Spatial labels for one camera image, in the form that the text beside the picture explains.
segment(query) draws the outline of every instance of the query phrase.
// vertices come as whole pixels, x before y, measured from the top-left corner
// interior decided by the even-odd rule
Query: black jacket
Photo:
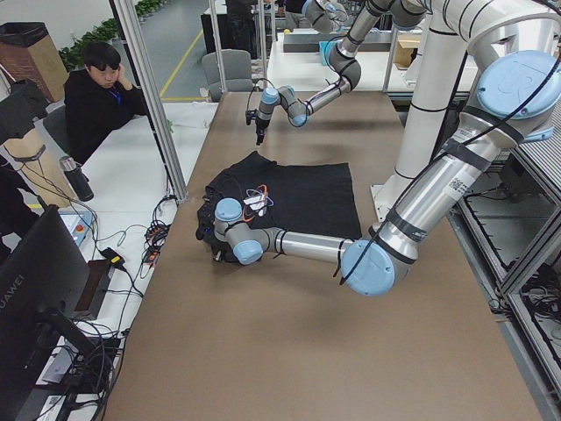
[[[18,189],[34,194],[19,172],[0,155],[0,239],[11,232],[23,237],[37,220],[37,214],[27,207]]]
[[[99,86],[88,72],[70,72],[64,85],[67,133],[70,154],[84,163],[107,135],[128,123],[135,114],[145,115],[142,91],[136,87],[125,90],[119,82],[114,90]]]
[[[291,13],[302,13],[302,6],[305,0],[286,0],[284,2],[284,10]]]

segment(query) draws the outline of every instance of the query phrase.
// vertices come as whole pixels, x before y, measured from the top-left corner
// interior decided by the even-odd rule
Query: trash bin
[[[68,73],[44,23],[0,25],[0,63],[17,81],[37,83],[49,101],[57,102],[64,96]]]

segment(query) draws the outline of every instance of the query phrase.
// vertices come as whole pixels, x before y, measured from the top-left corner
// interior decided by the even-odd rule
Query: computer monitor
[[[50,206],[0,265],[0,419],[16,419],[60,336],[95,346],[68,319],[88,263]]]

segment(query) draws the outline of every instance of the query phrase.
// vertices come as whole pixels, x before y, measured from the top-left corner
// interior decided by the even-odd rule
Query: light blue joint cap
[[[542,140],[547,140],[551,136],[553,136],[554,129],[555,127],[552,126],[552,127],[548,127],[547,129],[532,132],[524,138],[524,142],[530,143],[530,142],[539,142]]]
[[[236,256],[242,265],[251,265],[263,255],[263,247],[254,239],[247,239],[237,243],[233,248]]]
[[[267,105],[275,105],[279,101],[279,91],[275,88],[265,88],[261,95],[261,102]]]
[[[324,66],[330,65],[331,50],[335,48],[336,45],[336,41],[319,41],[320,58]]]
[[[308,10],[308,7],[311,5],[311,3],[312,3],[313,1],[314,1],[314,0],[306,0],[306,3],[304,3],[304,4],[302,5],[302,15],[305,15],[305,14],[306,14],[306,11]]]
[[[516,110],[555,65],[555,59],[541,51],[507,54],[489,66],[479,79],[477,98],[485,111],[504,118]],[[561,68],[513,119],[532,118],[551,108],[561,96]]]
[[[294,116],[290,118],[290,121],[296,127],[302,127],[303,125],[306,124],[306,121],[308,121],[308,116],[306,116],[306,114],[300,114],[299,116]]]
[[[360,239],[352,243],[343,253],[341,271],[343,276],[351,272],[368,241]],[[363,296],[380,296],[387,293],[395,281],[394,264],[387,253],[377,244],[368,246],[368,251],[347,279],[347,285]]]
[[[214,216],[223,222],[233,222],[242,216],[242,205],[236,199],[226,197],[217,204]]]

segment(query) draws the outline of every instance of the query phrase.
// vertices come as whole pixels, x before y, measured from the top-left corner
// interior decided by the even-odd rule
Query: man's hand
[[[126,70],[123,64],[119,64],[119,76],[117,77],[117,81],[123,85],[124,90],[131,90],[132,83],[126,78]]]

